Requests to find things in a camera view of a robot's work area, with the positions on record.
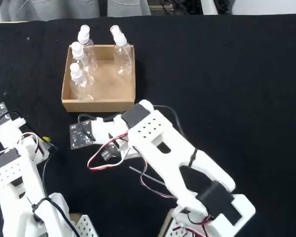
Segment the black wire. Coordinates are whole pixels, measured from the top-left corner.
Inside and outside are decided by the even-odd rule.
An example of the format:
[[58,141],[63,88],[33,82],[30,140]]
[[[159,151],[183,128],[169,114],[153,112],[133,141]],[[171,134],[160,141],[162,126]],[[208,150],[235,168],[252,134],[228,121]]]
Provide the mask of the black wire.
[[[104,119],[103,119],[103,122],[108,122],[108,121],[110,121],[110,120],[113,120],[113,118],[114,118],[116,115],[120,115],[120,114],[122,114],[123,112],[120,112],[120,113],[114,114],[114,115],[109,116],[109,117],[107,117],[107,118],[104,118]],[[88,119],[91,119],[91,120],[97,120],[97,118],[94,117],[94,116],[92,116],[92,115],[89,115],[89,114],[80,114],[80,115],[78,115],[78,126],[79,126],[79,128],[81,129],[82,133],[83,133],[84,135],[86,135],[91,141],[95,142],[96,139],[95,139],[95,137],[93,136],[93,134],[89,134],[89,133],[87,133],[87,131],[86,131],[86,130],[83,128],[83,126],[81,125],[81,118],[88,118]]]
[[91,134],[87,133],[86,130],[84,130],[83,126],[81,125],[81,118],[83,118],[83,117],[89,118],[91,120],[96,120],[97,118],[93,117],[91,115],[88,115],[88,114],[79,114],[79,116],[78,116],[78,125],[79,125],[79,128],[81,129],[82,133],[84,135],[86,135],[88,138],[90,138],[91,141],[95,142],[95,137],[92,135],[92,133]]
[[166,2],[166,0],[163,0],[163,2],[162,2],[162,0],[159,0],[159,3],[160,3],[160,5],[162,6],[164,12],[165,12],[167,15],[170,15],[170,13],[169,13],[169,12],[167,11],[167,9],[164,7],[165,2]]
[[[7,114],[11,114],[11,113],[14,113],[16,115],[18,115],[20,118],[22,117],[21,114],[15,110],[9,110],[5,113],[3,113],[1,116],[0,116],[0,120]],[[35,133],[41,140],[43,140],[44,142],[46,142],[47,144],[49,144],[50,146],[52,146],[56,151],[54,154],[56,154],[58,152],[58,148],[48,142],[44,137],[40,136],[28,123],[26,123],[26,125],[29,127],[30,130],[33,131],[33,133]],[[60,206],[53,202],[50,198],[47,197],[47,191],[46,191],[46,188],[45,188],[45,170],[46,170],[46,165],[47,163],[49,162],[49,160],[54,156],[54,154],[50,155],[49,158],[46,160],[45,164],[44,164],[44,168],[43,168],[43,173],[42,173],[42,185],[43,185],[43,189],[44,189],[44,193],[46,195],[45,198],[43,198],[42,200],[40,200],[38,202],[37,205],[32,205],[32,208],[33,208],[33,212],[35,212],[35,210],[39,207],[39,205],[43,202],[43,201],[48,201],[50,204],[52,204],[58,211],[59,213],[62,215],[62,217],[64,218],[65,222],[69,225],[69,227],[72,229],[72,231],[74,232],[74,234],[77,236],[77,237],[80,237],[79,233],[77,232],[77,230],[75,229],[75,227],[72,225],[72,223],[70,222],[70,220],[68,220],[68,218],[66,217],[64,211],[60,208]]]
[[202,225],[202,228],[203,228],[203,231],[204,231],[204,233],[205,233],[205,237],[208,237],[208,233],[207,233],[207,231],[206,231],[206,229],[205,229],[205,226]]
[[172,112],[172,114],[174,115],[175,119],[176,119],[177,127],[178,127],[178,130],[179,130],[180,134],[184,138],[186,138],[186,135],[184,134],[183,129],[182,129],[181,124],[180,124],[179,116],[178,116],[177,112],[174,109],[172,109],[170,106],[166,106],[166,105],[154,105],[154,107],[156,107],[156,108],[167,108],[168,110],[170,110]]
[[188,221],[190,221],[194,225],[200,225],[200,224],[203,223],[202,221],[201,222],[194,222],[194,221],[192,221],[191,218],[190,218],[190,216],[189,216],[189,213],[187,214],[187,218],[188,218]]
[[16,114],[17,116],[19,116],[20,118],[22,117],[21,114],[19,112],[17,112],[16,110],[9,110],[7,112],[4,112],[1,116],[0,116],[0,120],[7,114]]
[[48,197],[48,193],[47,193],[46,186],[45,186],[45,171],[46,171],[46,166],[47,166],[47,163],[50,161],[50,159],[55,155],[55,153],[53,153],[52,155],[49,156],[49,158],[47,158],[47,160],[45,161],[44,167],[43,167],[43,172],[41,174],[41,183],[42,183],[42,186],[43,186],[44,193],[45,193],[45,196],[46,197]]
[[50,204],[52,204],[58,211],[59,213],[62,215],[62,217],[64,218],[65,222],[69,225],[69,227],[72,229],[72,231],[74,232],[74,234],[76,235],[76,237],[80,237],[78,231],[75,229],[75,227],[72,225],[72,223],[70,222],[70,220],[67,218],[67,216],[65,215],[64,211],[61,209],[61,207],[55,203],[54,201],[52,201],[50,198],[45,197],[42,200],[40,200],[38,202],[38,204],[34,204],[32,205],[32,209],[33,209],[33,213],[35,213],[35,211],[38,209],[39,205],[42,204],[43,201],[48,201]]

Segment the table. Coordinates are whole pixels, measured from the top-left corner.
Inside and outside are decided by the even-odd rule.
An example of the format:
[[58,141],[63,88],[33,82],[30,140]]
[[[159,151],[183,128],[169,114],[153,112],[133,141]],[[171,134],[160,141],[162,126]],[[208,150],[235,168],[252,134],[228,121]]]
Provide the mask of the table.
[[[239,237],[296,235],[296,15],[0,24],[0,102],[63,153],[47,166],[48,192],[62,193],[71,213],[88,214],[102,237],[155,237],[175,202],[140,185],[128,166],[141,169],[142,160],[93,173],[86,162],[97,147],[70,150],[77,114],[63,108],[61,87],[82,24],[97,44],[112,44],[110,26],[120,25],[135,46],[136,101],[173,107],[189,141],[255,205]],[[202,187],[201,177],[187,177],[188,187]]]

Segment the bottle cap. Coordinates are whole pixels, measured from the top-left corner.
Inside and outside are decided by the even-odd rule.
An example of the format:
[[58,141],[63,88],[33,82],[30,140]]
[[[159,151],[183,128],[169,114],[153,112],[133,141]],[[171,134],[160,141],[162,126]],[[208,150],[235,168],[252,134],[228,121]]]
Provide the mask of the bottle cap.
[[80,69],[78,63],[72,63],[70,65],[70,75],[71,75],[71,79],[75,82],[83,81],[82,70]]
[[114,25],[110,28],[110,31],[113,35],[115,44],[117,46],[124,46],[127,44],[127,39],[125,37],[125,35],[122,33],[122,31],[120,31],[119,26]]
[[73,42],[71,44],[71,49],[75,60],[81,60],[84,57],[83,47],[79,42]]
[[82,45],[88,44],[90,39],[90,27],[87,25],[82,25],[78,33],[78,41]]

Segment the cardboard box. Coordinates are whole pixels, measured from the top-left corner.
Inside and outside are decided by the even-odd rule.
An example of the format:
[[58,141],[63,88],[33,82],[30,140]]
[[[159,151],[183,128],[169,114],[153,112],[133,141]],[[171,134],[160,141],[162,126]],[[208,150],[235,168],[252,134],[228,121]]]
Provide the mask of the cardboard box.
[[131,46],[133,72],[130,76],[117,74],[113,63],[114,45],[93,45],[98,70],[92,86],[94,100],[74,100],[70,88],[70,64],[73,62],[71,47],[67,54],[61,99],[68,112],[121,112],[130,109],[135,102],[135,52]]

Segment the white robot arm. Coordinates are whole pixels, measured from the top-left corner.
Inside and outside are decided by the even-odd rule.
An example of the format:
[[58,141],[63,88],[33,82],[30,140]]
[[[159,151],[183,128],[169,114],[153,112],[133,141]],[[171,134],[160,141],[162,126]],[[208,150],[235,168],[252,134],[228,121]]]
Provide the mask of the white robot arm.
[[[255,208],[244,195],[231,194],[235,189],[233,179],[208,155],[192,146],[147,100],[117,115],[111,122],[104,122],[102,118],[92,120],[91,127],[97,144],[107,144],[120,134],[127,135],[123,140],[108,143],[108,147],[119,149],[121,162],[142,157],[152,166],[177,199],[178,206],[172,217],[180,227],[191,228],[200,236],[232,237],[254,215]],[[161,144],[167,148],[165,151],[160,148]],[[110,157],[110,150],[102,156]],[[103,169],[104,166],[90,167],[91,160],[88,163],[91,170]],[[182,165],[204,173],[212,181],[210,188],[195,196],[185,186],[179,170]]]
[[[4,219],[5,237],[75,237],[69,208],[60,193],[48,199],[37,171],[37,164],[49,157],[46,143],[31,132],[19,129],[23,118],[9,120],[0,125],[0,142],[5,147],[0,152],[0,207]],[[55,203],[65,215],[66,220]],[[83,236],[85,224],[88,233],[97,237],[91,221],[83,215],[76,225],[76,233]]]

